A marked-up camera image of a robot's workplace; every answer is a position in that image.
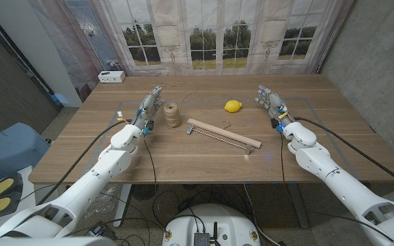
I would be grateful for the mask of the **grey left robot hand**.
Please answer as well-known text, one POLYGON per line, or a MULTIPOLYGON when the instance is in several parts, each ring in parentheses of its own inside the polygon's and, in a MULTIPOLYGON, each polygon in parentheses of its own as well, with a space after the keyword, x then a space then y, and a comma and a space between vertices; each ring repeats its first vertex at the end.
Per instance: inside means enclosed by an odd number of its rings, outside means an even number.
POLYGON ((139 104, 136 116, 131 121, 131 124, 140 128, 144 135, 153 131, 154 118, 160 106, 164 103, 160 99, 162 90, 162 87, 155 87, 139 104))

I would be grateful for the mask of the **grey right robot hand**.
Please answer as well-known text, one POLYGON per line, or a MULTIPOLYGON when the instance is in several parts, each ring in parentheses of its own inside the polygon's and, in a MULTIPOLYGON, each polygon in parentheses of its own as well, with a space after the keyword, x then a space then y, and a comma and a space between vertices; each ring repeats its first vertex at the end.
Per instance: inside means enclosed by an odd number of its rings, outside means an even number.
POLYGON ((268 111, 271 118, 271 126, 279 133, 282 133, 287 125, 294 122, 289 115, 285 101, 278 94, 263 85, 259 85, 258 94, 259 97, 255 101, 268 111))

